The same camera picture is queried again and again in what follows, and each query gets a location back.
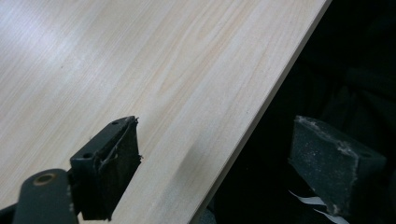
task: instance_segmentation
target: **tabletop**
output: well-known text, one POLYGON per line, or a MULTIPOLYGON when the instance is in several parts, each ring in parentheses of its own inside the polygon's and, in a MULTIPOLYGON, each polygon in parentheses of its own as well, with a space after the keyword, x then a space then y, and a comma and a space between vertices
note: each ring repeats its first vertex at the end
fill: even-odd
POLYGON ((137 116, 144 159, 113 222, 194 220, 329 4, 1 1, 0 207, 137 116))

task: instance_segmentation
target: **table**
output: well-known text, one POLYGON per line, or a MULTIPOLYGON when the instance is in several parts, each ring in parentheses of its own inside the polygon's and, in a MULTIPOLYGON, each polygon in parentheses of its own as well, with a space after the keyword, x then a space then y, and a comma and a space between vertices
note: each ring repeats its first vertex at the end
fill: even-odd
POLYGON ((196 220, 330 1, 2 1, 0 206, 110 121, 144 159, 114 223, 196 220))

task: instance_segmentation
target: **black cloth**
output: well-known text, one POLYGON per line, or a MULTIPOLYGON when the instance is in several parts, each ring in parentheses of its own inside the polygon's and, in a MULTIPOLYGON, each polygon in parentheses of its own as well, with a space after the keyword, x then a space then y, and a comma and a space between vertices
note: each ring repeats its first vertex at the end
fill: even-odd
POLYGON ((380 152, 388 159, 385 176, 391 175, 396 167, 395 0, 332 1, 220 186, 218 223, 331 223, 288 192, 296 115, 321 119, 380 152))

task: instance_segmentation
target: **black fabric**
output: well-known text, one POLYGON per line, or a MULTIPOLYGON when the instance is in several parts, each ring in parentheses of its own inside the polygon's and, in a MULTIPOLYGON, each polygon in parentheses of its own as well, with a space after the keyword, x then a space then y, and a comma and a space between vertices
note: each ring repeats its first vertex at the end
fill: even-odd
POLYGON ((290 177, 285 170, 296 115, 321 119, 380 152, 388 159, 385 177, 392 174, 395 0, 332 1, 220 186, 218 223, 329 223, 288 192, 293 184, 285 181, 290 177))

